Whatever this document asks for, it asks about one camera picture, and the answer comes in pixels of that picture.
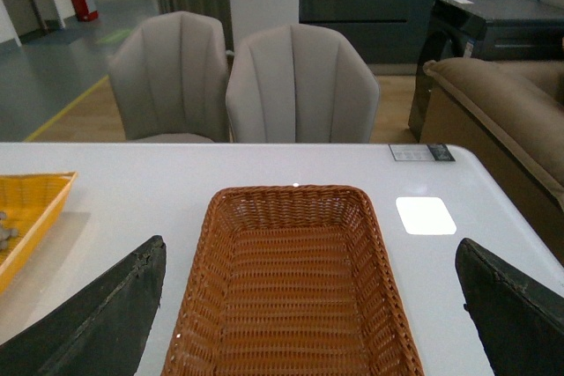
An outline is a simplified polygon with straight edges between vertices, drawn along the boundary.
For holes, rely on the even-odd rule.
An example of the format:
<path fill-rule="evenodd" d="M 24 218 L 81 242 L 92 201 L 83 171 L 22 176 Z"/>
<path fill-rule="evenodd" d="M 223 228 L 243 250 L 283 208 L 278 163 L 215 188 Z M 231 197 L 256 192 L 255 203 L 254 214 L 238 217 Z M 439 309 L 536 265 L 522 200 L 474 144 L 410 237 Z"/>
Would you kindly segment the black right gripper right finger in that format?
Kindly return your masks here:
<path fill-rule="evenodd" d="M 495 375 L 563 374 L 562 296 L 468 238 L 455 268 Z"/>

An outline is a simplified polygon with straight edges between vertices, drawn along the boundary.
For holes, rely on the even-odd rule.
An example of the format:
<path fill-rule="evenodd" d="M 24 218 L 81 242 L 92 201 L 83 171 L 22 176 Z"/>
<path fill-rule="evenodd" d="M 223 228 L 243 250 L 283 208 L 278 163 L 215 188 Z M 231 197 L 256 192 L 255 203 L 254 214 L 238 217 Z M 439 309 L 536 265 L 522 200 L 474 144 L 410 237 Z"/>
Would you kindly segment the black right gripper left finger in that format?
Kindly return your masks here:
<path fill-rule="evenodd" d="M 152 236 L 1 346 L 3 375 L 133 375 L 160 305 L 167 248 Z"/>

